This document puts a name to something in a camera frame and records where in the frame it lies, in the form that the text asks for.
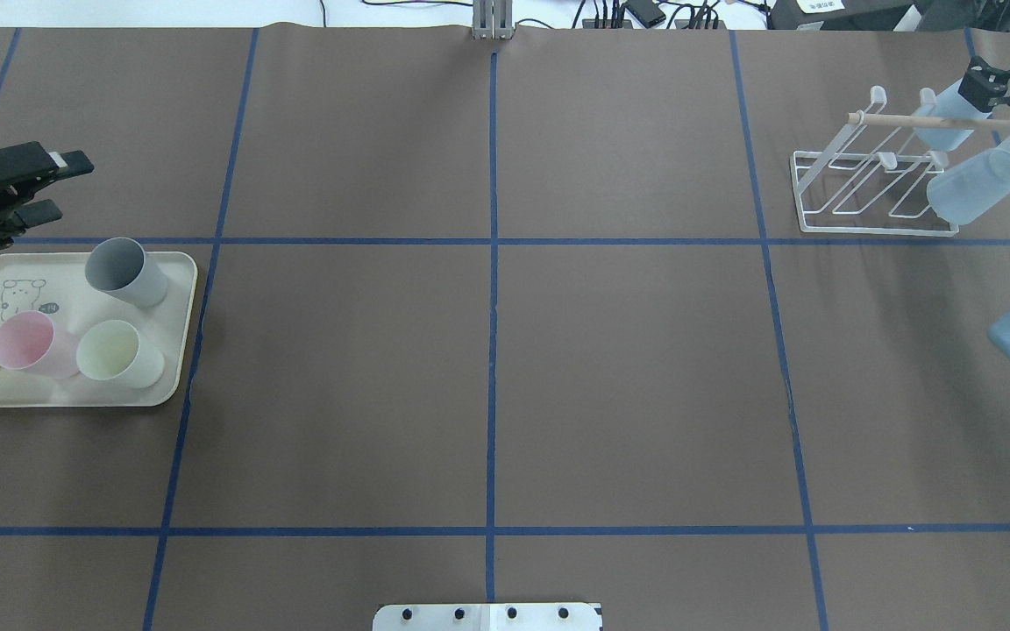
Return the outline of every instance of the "wooden dowel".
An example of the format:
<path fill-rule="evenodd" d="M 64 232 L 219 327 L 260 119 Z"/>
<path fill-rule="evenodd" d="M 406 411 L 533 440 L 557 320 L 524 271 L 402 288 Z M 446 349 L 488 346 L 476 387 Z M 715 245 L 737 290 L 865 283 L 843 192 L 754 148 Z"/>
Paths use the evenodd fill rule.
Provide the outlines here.
<path fill-rule="evenodd" d="M 1010 132 L 1010 120 L 977 118 L 937 118 L 937 116 L 899 116 L 890 113 L 866 113 L 861 120 L 860 112 L 848 115 L 851 124 L 878 124 L 881 127 L 928 127 L 937 129 L 985 129 L 987 131 Z"/>

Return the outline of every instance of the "black cable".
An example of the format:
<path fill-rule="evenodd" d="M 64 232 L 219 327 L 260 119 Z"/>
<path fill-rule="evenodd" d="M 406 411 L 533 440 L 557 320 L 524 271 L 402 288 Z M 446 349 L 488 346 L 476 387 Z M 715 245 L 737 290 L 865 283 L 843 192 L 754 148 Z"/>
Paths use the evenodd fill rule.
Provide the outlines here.
<path fill-rule="evenodd" d="M 747 7 L 754 7 L 755 9 L 758 9 L 760 12 L 763 12 L 763 13 L 769 13 L 770 12 L 770 4 L 766 4 L 766 3 L 750 3 L 750 0 L 735 0 L 735 1 L 736 1 L 736 3 L 739 3 L 739 4 L 745 4 Z"/>
<path fill-rule="evenodd" d="M 662 3 L 662 4 L 677 4 L 677 11 L 673 12 L 673 15 L 669 16 L 669 23 L 665 24 L 665 28 L 673 28 L 673 23 L 677 21 L 677 16 L 681 13 L 681 9 L 688 9 L 690 13 L 696 12 L 696 5 L 688 3 Z M 689 16 L 688 23 L 693 23 L 691 16 Z"/>
<path fill-rule="evenodd" d="M 522 23 L 538 23 L 544 28 L 556 28 L 554 25 L 537 20 L 536 17 L 524 17 L 522 20 L 516 20 L 516 25 L 521 25 Z"/>
<path fill-rule="evenodd" d="M 579 0 L 579 8 L 576 9 L 575 19 L 572 20 L 572 28 L 579 23 L 579 16 L 582 15 L 582 8 L 586 7 L 587 0 Z"/>
<path fill-rule="evenodd" d="M 714 8 L 716 8 L 720 2 L 721 0 L 716 0 L 714 1 L 714 3 L 710 5 L 704 3 L 704 9 L 702 9 L 701 13 L 699 13 L 699 15 L 696 18 L 696 28 L 700 28 L 702 24 L 702 28 L 704 28 L 704 30 L 712 29 L 712 16 L 714 16 L 714 19 L 716 19 L 716 21 L 719 20 L 719 13 L 717 13 L 716 10 L 714 10 Z"/>
<path fill-rule="evenodd" d="M 387 3 L 376 3 L 374 0 L 361 0 L 369 7 L 394 7 L 397 4 L 457 4 L 460 7 L 473 7 L 473 3 L 460 3 L 458 0 L 388 0 Z"/>
<path fill-rule="evenodd" d="M 696 12 L 693 13 L 693 19 L 688 20 L 685 24 L 685 28 L 688 30 L 699 29 L 701 27 L 701 20 L 704 16 L 708 15 L 708 7 L 706 4 L 701 4 L 696 8 Z"/>

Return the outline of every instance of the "gray cup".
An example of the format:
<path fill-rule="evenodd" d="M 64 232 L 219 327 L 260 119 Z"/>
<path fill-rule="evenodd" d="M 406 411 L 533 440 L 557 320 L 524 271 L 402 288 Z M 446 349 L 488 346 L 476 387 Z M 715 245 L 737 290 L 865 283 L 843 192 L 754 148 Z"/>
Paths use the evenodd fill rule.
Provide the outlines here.
<path fill-rule="evenodd" d="M 92 250 L 84 277 L 93 289 L 136 305 L 154 307 L 166 298 L 166 276 L 135 239 L 116 236 Z"/>

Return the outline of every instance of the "table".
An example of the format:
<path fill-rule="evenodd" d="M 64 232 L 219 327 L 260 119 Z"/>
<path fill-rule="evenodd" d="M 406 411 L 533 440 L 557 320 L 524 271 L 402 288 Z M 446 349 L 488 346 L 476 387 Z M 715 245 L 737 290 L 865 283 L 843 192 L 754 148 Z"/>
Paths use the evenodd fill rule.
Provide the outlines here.
<path fill-rule="evenodd" d="M 787 168 L 971 49 L 1010 67 L 986 32 L 0 29 L 0 146 L 96 164 L 16 251 L 203 279 L 168 403 L 0 410 L 0 628 L 1010 627 L 1010 199 L 814 238 Z"/>

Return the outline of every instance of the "white cup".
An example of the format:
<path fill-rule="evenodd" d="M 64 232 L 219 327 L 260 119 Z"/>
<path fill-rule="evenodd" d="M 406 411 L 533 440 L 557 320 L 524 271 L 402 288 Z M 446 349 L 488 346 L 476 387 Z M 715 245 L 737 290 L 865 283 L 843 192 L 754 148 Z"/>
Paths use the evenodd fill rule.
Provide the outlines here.
<path fill-rule="evenodd" d="M 127 388 L 148 388 L 161 379 L 166 360 L 156 344 L 124 320 L 100 322 L 77 346 L 81 375 Z"/>
<path fill-rule="evenodd" d="M 940 173 L 926 185 L 926 199 L 941 219 L 965 226 L 1010 193 L 1010 152 L 987 149 Z"/>
<path fill-rule="evenodd" d="M 127 236 L 108 239 L 84 265 L 92 288 L 136 307 L 154 307 L 166 298 L 166 276 L 141 244 Z"/>

